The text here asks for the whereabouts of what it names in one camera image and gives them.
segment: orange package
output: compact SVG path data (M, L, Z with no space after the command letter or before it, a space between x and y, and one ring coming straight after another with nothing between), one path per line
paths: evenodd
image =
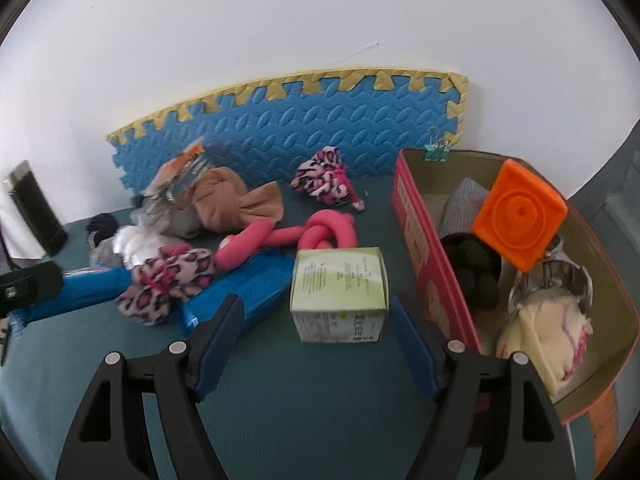
M508 159L471 230L518 270L529 272L567 211L566 202L555 189Z

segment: pink knotted rope toy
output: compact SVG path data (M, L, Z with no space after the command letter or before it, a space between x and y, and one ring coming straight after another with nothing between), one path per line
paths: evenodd
M304 226L275 229L265 218L256 219L238 235L229 235L220 242L215 256L216 264L224 270L242 265L260 248L298 245L298 250L333 249L333 238L339 248L357 247L353 228L354 218L349 214L323 209L311 215Z
M291 187L298 193L315 196L325 205L341 205L351 198L351 205L356 211L365 209L364 200L360 199L347 177L340 160L340 150L333 146L325 146L311 159L300 164Z

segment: blue foam mat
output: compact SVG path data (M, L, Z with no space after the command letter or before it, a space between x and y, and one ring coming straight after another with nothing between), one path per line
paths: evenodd
M350 91L339 91L340 79L320 80L322 92L305 95L302 81L284 83L287 96L267 101L258 87L236 106L234 95L218 99L220 110L206 114L204 104L191 105L193 117L177 121L170 112L164 125L153 121L136 139L111 140L115 165L124 170L122 182L140 193L159 167L189 143L204 136L207 155L216 166L228 166L249 186L270 180L290 180L294 170L326 145L340 148L350 176L391 174L399 150L437 142L456 133L458 117L447 118L447 102L460 102L456 88L440 92L439 78L424 78L425 89L408 89L408 76L392 76L393 90L375 90L374 76L365 76Z

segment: brown cloth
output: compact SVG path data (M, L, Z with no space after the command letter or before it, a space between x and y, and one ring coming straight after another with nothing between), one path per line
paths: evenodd
M193 184L191 202L205 229L217 233L237 231L256 218L282 220L284 206L276 182L251 191L230 168L210 168Z

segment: box top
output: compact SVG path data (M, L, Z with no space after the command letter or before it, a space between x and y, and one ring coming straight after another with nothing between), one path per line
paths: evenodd
M298 251L291 287L294 312L388 308L388 284L377 247Z

